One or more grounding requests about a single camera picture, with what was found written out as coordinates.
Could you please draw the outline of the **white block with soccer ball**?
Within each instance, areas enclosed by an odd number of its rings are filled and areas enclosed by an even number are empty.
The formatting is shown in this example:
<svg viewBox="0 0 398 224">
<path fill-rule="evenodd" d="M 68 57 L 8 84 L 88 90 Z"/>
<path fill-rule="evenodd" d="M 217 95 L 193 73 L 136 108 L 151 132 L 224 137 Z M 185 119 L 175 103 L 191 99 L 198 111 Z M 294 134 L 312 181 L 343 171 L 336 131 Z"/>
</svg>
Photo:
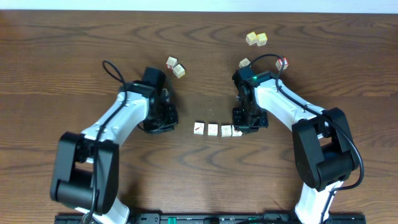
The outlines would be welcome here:
<svg viewBox="0 0 398 224">
<path fill-rule="evenodd" d="M 231 126 L 231 132 L 232 137 L 238 137 L 243 135 L 243 133 L 240 130 L 237 130 L 233 125 Z"/>
</svg>

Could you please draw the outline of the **cream block with faint drawing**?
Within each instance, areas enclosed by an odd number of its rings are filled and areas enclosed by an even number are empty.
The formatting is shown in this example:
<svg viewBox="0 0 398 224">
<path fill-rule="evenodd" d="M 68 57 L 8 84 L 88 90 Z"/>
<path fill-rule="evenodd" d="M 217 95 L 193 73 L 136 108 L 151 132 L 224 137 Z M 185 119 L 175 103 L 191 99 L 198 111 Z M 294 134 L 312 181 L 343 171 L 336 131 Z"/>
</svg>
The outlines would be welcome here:
<svg viewBox="0 0 398 224">
<path fill-rule="evenodd" d="M 250 64 L 250 60 L 248 58 L 244 58 L 239 62 L 239 68 L 243 68 L 245 66 L 248 66 Z"/>
</svg>

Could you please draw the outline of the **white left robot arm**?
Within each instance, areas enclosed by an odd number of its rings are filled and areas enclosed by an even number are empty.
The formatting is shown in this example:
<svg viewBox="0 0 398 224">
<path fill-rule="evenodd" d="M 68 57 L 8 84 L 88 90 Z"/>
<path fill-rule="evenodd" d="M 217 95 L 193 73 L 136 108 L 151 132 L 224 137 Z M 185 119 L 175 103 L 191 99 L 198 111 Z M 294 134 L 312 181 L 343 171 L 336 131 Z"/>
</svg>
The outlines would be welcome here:
<svg viewBox="0 0 398 224">
<path fill-rule="evenodd" d="M 79 223 L 126 223 L 129 209 L 118 199 L 119 148 L 135 127 L 155 134 L 178 122 L 162 84 L 125 83 L 109 110 L 80 134 L 65 132 L 59 142 L 50 198 L 82 213 Z"/>
</svg>

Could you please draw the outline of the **white block with goblet print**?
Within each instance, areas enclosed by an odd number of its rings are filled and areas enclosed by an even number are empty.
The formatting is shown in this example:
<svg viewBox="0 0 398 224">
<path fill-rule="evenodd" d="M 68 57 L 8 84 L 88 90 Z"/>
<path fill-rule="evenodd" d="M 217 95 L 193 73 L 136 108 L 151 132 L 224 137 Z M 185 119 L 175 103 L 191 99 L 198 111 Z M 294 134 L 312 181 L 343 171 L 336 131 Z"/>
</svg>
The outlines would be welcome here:
<svg viewBox="0 0 398 224">
<path fill-rule="evenodd" d="M 221 126 L 221 136 L 222 137 L 232 136 L 232 126 L 231 125 L 222 125 Z"/>
</svg>

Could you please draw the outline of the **white block with hammer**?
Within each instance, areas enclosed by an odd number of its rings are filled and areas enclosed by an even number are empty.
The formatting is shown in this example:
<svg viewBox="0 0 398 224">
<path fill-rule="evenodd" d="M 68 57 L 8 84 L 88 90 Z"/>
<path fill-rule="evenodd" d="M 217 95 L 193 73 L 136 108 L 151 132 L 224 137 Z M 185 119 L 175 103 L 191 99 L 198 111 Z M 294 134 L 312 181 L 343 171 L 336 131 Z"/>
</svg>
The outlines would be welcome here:
<svg viewBox="0 0 398 224">
<path fill-rule="evenodd" d="M 205 130 L 205 124 L 201 122 L 195 122 L 193 133 L 203 135 Z"/>
</svg>

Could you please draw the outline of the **white block with faint print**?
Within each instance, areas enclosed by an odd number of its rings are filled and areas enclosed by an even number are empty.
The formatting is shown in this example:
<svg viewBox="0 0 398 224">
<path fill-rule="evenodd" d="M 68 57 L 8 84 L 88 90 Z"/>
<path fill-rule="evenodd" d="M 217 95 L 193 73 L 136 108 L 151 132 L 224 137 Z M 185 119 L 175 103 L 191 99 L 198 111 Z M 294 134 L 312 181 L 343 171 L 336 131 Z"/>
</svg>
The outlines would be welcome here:
<svg viewBox="0 0 398 224">
<path fill-rule="evenodd" d="M 218 135 L 218 125 L 215 123 L 208 124 L 208 135 L 217 136 Z"/>
</svg>

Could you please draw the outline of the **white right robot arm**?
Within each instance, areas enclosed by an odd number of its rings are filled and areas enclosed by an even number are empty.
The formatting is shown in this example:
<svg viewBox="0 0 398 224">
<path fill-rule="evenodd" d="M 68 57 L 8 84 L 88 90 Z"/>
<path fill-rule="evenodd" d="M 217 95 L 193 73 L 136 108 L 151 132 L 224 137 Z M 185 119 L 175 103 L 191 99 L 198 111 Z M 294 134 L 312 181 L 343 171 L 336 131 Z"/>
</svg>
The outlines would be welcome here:
<svg viewBox="0 0 398 224">
<path fill-rule="evenodd" d="M 241 105 L 233 109 L 235 130 L 254 133 L 268 126 L 273 114 L 292 132 L 295 166 L 303 180 L 292 215 L 278 214 L 279 223 L 365 223 L 364 215 L 331 215 L 329 209 L 352 171 L 363 168 L 344 112 L 308 103 L 270 71 L 256 75 L 246 67 L 235 71 L 233 83 Z"/>
</svg>

